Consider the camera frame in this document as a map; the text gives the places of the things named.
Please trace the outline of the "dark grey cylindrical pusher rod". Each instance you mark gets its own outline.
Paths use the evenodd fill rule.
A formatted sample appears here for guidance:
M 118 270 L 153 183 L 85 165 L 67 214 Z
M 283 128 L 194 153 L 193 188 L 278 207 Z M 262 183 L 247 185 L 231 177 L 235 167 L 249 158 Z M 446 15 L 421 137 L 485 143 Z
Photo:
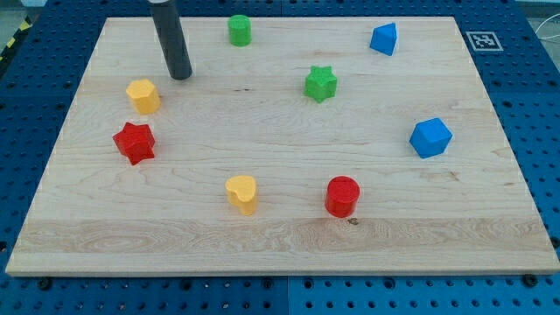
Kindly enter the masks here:
M 148 0 L 148 4 L 169 75 L 177 81 L 190 78 L 193 69 L 176 1 Z

